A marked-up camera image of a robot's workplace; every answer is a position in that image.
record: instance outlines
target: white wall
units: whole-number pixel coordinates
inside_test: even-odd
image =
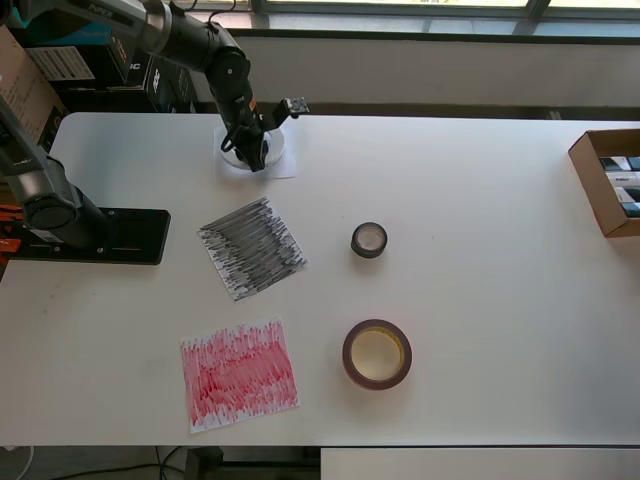
[[[640,46],[237,40],[259,101],[640,106]]]

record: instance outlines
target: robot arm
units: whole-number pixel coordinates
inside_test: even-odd
[[[285,99],[273,113],[260,115],[249,83],[250,62],[229,32],[215,22],[194,19],[173,2],[16,0],[16,7],[24,20],[55,8],[107,24],[137,38],[147,53],[204,73],[227,129],[222,149],[235,149],[254,172],[265,168],[265,131],[278,128],[288,116],[308,112],[304,100]]]

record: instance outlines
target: cable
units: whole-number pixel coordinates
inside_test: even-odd
[[[164,475],[164,469],[165,468],[170,468],[170,465],[167,465],[167,462],[169,461],[169,459],[171,458],[171,456],[176,453],[178,450],[180,450],[180,447],[176,447],[173,450],[171,450],[169,452],[169,455],[167,455],[166,457],[164,457],[164,460],[162,461],[162,463],[160,464],[160,471],[158,472],[158,480],[162,480],[162,475]]]
[[[27,464],[24,466],[22,472],[20,473],[20,475],[18,475],[16,480],[20,480],[22,477],[24,477],[25,473],[27,473],[27,470],[29,470],[29,467],[31,466],[31,462],[33,462],[33,452],[35,451],[35,448],[29,448],[31,449],[31,451],[29,452],[29,460],[27,460]]]
[[[141,468],[151,468],[151,467],[160,467],[162,468],[162,464],[160,463],[144,463],[142,465],[134,465],[132,467],[121,467],[121,468],[108,468],[105,470],[89,470],[87,472],[73,473],[71,475],[65,475],[63,477],[56,477],[50,480],[69,480],[71,478],[84,477],[87,475],[97,475],[99,473],[117,473],[117,472],[128,472],[130,470],[139,470]],[[176,467],[172,467],[171,465],[165,465],[164,468],[168,468],[169,470],[173,470],[174,472],[178,472],[184,475],[184,470],[181,470]]]
[[[185,12],[191,12],[191,11],[195,10],[196,7],[198,6],[198,1],[199,0],[193,0],[193,3],[191,4],[191,6],[185,8],[184,11]],[[233,6],[228,10],[216,10],[216,11],[212,12],[211,16],[209,16],[208,22],[211,22],[211,17],[213,17],[214,15],[216,15],[218,13],[232,12],[233,10],[235,10],[236,2],[237,2],[237,0],[233,0]]]
[[[237,5],[238,5],[238,0],[233,0],[233,5],[231,6],[231,8],[227,10],[214,10],[213,12],[211,12],[211,15],[209,15],[209,19],[207,20],[207,25],[209,25],[210,28],[213,28],[213,25],[211,25],[211,19],[214,17],[214,15],[218,15],[219,13],[233,12],[236,9]]]
[[[156,445],[155,449],[156,449],[156,460],[158,460],[158,464],[162,464],[162,462],[160,461],[160,452],[158,452],[158,446],[157,445]],[[167,476],[164,474],[164,472],[162,472],[162,479],[163,480],[167,480]]]
[[[193,0],[193,3],[191,4],[191,6],[189,8],[185,8],[184,11],[185,12],[190,12],[191,10],[196,8],[196,5],[198,5],[198,0]]]

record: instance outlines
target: black box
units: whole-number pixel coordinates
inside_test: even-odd
[[[198,100],[188,70],[140,50],[124,86],[58,94],[72,112],[195,113]]]
[[[51,11],[11,32],[56,90],[110,87],[127,80],[135,41],[106,25]]]
[[[178,99],[178,113],[196,113],[195,104],[198,103],[198,94],[193,85],[191,73],[175,63],[166,62],[166,68],[173,93]]]
[[[72,112],[178,112],[178,99],[169,80],[167,62],[136,51],[124,86],[69,89],[58,95]]]

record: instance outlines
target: masking tape roll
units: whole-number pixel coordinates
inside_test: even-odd
[[[393,372],[382,379],[369,378],[358,370],[353,357],[354,343],[360,335],[367,332],[377,332],[388,336],[398,348],[399,360]],[[411,368],[411,345],[406,335],[398,327],[386,320],[365,320],[351,329],[342,346],[342,363],[349,378],[357,385],[368,390],[386,390],[398,385],[409,373]]]

